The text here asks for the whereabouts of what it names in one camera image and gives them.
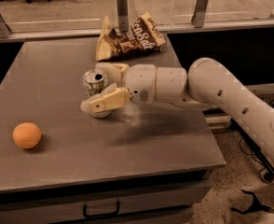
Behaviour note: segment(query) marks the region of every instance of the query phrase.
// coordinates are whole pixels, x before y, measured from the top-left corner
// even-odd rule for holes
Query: table
[[[96,43],[26,42],[11,65],[0,87],[0,223],[77,223],[84,206],[89,223],[183,223],[226,164],[201,112],[129,104],[106,119],[83,113]],[[123,63],[180,66],[168,38],[162,52]],[[43,134],[32,150],[12,141],[24,121]]]

